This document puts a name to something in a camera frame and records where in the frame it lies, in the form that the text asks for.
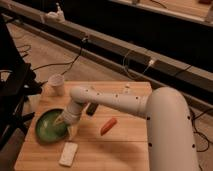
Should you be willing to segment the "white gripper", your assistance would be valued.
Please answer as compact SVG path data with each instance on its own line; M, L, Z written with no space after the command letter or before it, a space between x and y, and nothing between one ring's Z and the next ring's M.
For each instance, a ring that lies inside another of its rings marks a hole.
M77 123L80 120L82 115L83 104L70 101L68 105L62 112L62 115L59 115L53 122L53 125L59 125L61 123L66 123L68 125L73 125L68 127L69 140L72 140L78 132Z

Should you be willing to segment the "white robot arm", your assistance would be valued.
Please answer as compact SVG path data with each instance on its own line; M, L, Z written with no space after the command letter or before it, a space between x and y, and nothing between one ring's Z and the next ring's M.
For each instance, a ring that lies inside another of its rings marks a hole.
M87 103L131 114L146 120L150 171L200 170L190 110L176 89L161 87L148 96L136 96L75 86L70 90L70 98L55 123L76 125Z

